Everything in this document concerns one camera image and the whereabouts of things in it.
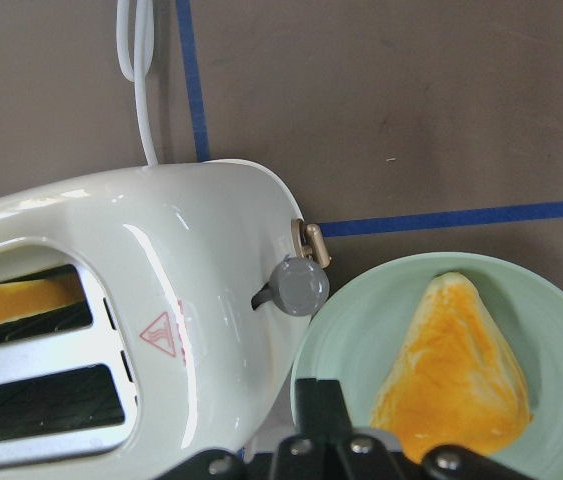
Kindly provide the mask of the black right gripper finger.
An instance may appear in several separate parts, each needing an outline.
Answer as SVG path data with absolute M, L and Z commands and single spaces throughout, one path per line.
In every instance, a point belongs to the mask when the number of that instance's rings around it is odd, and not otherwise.
M 340 382 L 335 379 L 296 380 L 293 415 L 298 433 L 317 440 L 342 440 L 353 431 Z

